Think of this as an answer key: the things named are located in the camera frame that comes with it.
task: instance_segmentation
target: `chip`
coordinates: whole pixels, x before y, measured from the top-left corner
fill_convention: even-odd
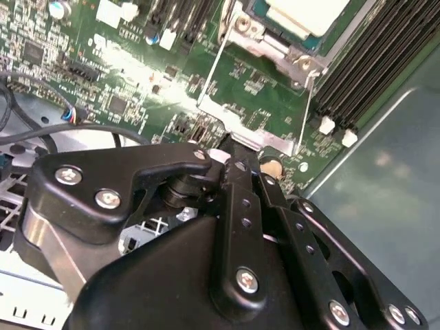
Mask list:
[[[153,92],[153,94],[158,94],[160,92],[160,86],[154,85],[151,91]]]
[[[200,82],[199,76],[192,76],[190,79],[190,85],[197,85]]]
[[[112,96],[110,103],[109,103],[109,110],[113,113],[116,113],[118,115],[122,115],[127,107],[127,102],[123,99]]]
[[[43,48],[34,45],[29,41],[25,42],[25,47],[23,50],[23,60],[31,64],[41,65],[41,63],[43,63],[43,55],[44,55]]]
[[[258,81],[260,81],[261,75],[258,72],[254,72],[254,74],[252,75],[252,81],[254,83],[257,83]]]
[[[165,73],[168,74],[171,78],[175,78],[177,75],[177,69],[174,67],[166,67]]]

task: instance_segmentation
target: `black plastic bracket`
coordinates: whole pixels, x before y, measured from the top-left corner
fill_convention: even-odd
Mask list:
[[[203,175],[210,165],[209,156],[190,143],[48,155],[32,168],[27,198],[42,218],[83,241],[104,244],[116,239],[125,226],[135,191],[145,189],[148,202],[166,178]],[[60,168],[77,170],[82,180],[75,185],[60,183],[55,176]],[[117,192],[117,208],[96,203],[95,196],[102,189]]]
[[[272,177],[261,174],[258,184],[263,199],[263,216],[271,220],[265,221],[266,229],[278,240],[306,328],[366,329],[346,303],[304,217],[288,208],[280,186]],[[348,314],[348,317],[340,318],[341,322],[331,313],[330,304],[333,302]]]
[[[345,298],[369,329],[427,329],[420,310],[336,227],[312,202],[297,199],[291,209],[299,212],[320,240],[333,275],[346,287]],[[400,322],[391,315],[396,307]],[[409,317],[414,313],[420,324]]]
[[[237,157],[225,164],[211,269],[211,299],[232,322],[255,318],[267,297],[260,200],[247,164]]]

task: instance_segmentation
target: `cable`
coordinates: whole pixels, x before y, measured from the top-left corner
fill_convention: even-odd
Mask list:
[[[121,138],[119,134],[112,133],[111,136],[113,136],[113,141],[115,142],[115,148],[122,147]]]
[[[54,93],[57,97],[59,97],[63,103],[66,105],[66,107],[69,110],[75,111],[75,107],[59,92],[56,90],[56,88],[53,88],[51,85],[49,85],[47,82],[45,82],[44,80],[40,80],[38,78],[35,78],[29,74],[24,74],[21,72],[12,72],[12,71],[0,71],[0,77],[11,77],[11,78],[24,78],[24,79],[29,79],[30,81],[32,81],[35,84],[41,85],[47,89],[49,89],[52,93]]]
[[[18,104],[17,100],[15,99],[14,93],[10,91],[10,100],[11,100],[11,106],[13,112],[17,115],[18,118],[21,119],[21,121],[29,127],[33,131],[38,131],[41,129],[41,126],[33,120]],[[48,153],[58,153],[58,147],[56,146],[56,143],[54,139],[52,139],[49,135],[42,135],[39,136],[40,140],[44,143],[47,152]]]
[[[6,100],[6,108],[5,108],[5,112],[4,114],[1,116],[0,119],[0,132],[2,130],[5,129],[6,124],[9,121],[9,118],[11,116],[11,112],[12,112],[12,101],[11,101],[11,92],[10,90],[6,87],[6,85],[3,82],[0,82],[0,91],[1,93],[3,93],[3,96],[5,97]]]
[[[53,133],[63,132],[63,131],[73,131],[73,130],[81,130],[81,129],[90,129],[93,131],[105,131],[110,133],[115,133],[119,135],[123,135],[134,142],[139,144],[147,145],[151,144],[148,139],[142,137],[141,135],[134,133],[128,129],[122,129],[116,126],[103,126],[99,124],[82,124],[80,126],[72,126],[70,124],[57,124],[53,126],[43,127],[37,131],[28,131],[25,133],[0,137],[0,146],[4,146],[5,144],[17,143],[24,140],[39,138],[42,135],[49,135]]]

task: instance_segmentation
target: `metal panel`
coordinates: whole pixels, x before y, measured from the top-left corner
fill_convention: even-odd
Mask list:
[[[306,196],[440,329],[440,47]]]

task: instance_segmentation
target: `screw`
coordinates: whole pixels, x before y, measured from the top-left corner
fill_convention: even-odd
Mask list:
[[[416,325],[420,325],[421,321],[419,319],[419,316],[413,311],[410,307],[405,307],[405,312],[408,314],[411,320],[414,321]]]
[[[240,288],[248,294],[254,294],[259,289],[255,274],[250,270],[239,269],[236,273],[236,281]]]
[[[236,20],[235,27],[240,32],[246,32],[250,28],[250,20],[247,17],[240,17]]]
[[[268,175],[266,175],[266,182],[271,185],[275,184],[275,181]]]
[[[204,152],[202,150],[196,150],[194,152],[194,156],[199,158],[200,160],[205,160],[206,159],[205,154],[204,154]]]
[[[118,193],[110,189],[98,191],[95,196],[95,201],[101,208],[109,210],[113,210],[121,204],[121,198]]]
[[[388,310],[391,313],[391,316],[397,321],[397,323],[400,323],[401,325],[405,324],[405,318],[402,312],[394,305],[389,305]]]
[[[307,71],[309,68],[310,68],[310,61],[309,60],[305,60],[304,62],[302,62],[302,65],[301,65],[301,67],[302,67],[302,69],[304,70],[304,71]]]
[[[308,169],[309,169],[309,163],[306,163],[306,162],[302,162],[298,166],[298,170],[300,170],[300,172],[302,172],[302,173],[307,172]]]
[[[243,171],[243,172],[246,171],[246,165],[243,164],[242,162],[236,162],[236,163],[235,163],[235,166],[236,166],[239,170],[241,170],[241,171]]]
[[[302,203],[302,206],[304,206],[304,208],[305,208],[305,210],[307,212],[313,212],[314,211],[314,208],[312,208],[311,205],[309,203],[307,203],[306,201],[304,201]]]
[[[56,181],[68,186],[75,186],[83,179],[79,170],[70,167],[62,167],[55,172]]]
[[[347,327],[350,324],[350,317],[344,306],[338,303],[336,300],[332,300],[329,304],[330,312],[333,317],[339,322],[339,324]]]

